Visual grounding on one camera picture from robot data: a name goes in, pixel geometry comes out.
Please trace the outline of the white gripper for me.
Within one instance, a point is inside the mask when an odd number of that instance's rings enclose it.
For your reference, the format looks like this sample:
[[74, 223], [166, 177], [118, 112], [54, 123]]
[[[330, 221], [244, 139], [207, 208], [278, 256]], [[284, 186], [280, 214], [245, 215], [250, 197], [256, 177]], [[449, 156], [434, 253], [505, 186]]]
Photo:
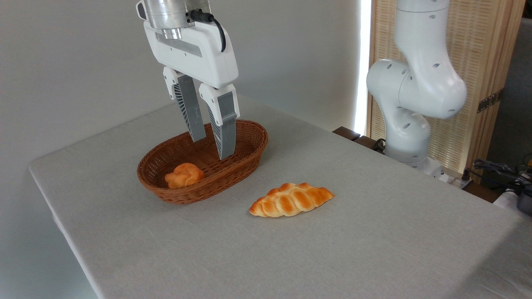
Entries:
[[236, 120], [241, 114], [232, 84], [238, 78], [238, 66], [228, 32], [224, 31], [226, 47], [221, 51], [219, 29], [211, 23], [182, 29], [181, 39], [165, 38], [148, 21], [144, 29], [155, 59], [165, 66], [169, 96], [178, 103], [192, 141], [206, 137], [194, 78], [202, 82], [198, 90], [208, 106], [220, 160], [233, 155]]

